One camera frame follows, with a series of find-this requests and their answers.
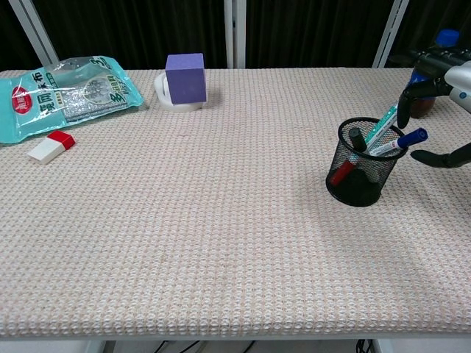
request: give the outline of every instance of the plastic bag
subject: plastic bag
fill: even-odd
[[[0,142],[16,143],[143,102],[113,58],[64,60],[13,79],[0,79]]]

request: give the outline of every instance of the black mesh pen cup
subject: black mesh pen cup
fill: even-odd
[[[379,157],[356,151],[349,139],[349,131],[358,127],[366,137],[379,122],[375,118],[351,118],[339,126],[339,143],[333,156],[325,184],[330,194],[344,204],[364,207],[374,204],[397,160],[407,149],[396,149]],[[391,126],[375,144],[382,146],[404,136]]]

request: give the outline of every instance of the red and white eraser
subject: red and white eraser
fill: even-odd
[[[56,130],[47,135],[39,145],[29,151],[28,155],[38,160],[40,164],[45,165],[66,149],[70,149],[74,144],[75,141],[71,135]]]

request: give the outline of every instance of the textured tablecloth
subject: textured tablecloth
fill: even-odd
[[[0,146],[0,336],[471,332],[470,166],[400,160],[379,202],[325,188],[337,126],[381,117],[406,69],[208,70],[203,110],[147,110]],[[2,74],[12,76],[18,71]],[[420,145],[470,141],[440,98]]]

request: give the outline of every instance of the purple cube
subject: purple cube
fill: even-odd
[[[165,67],[173,104],[206,101],[203,54],[175,54],[167,57]]]

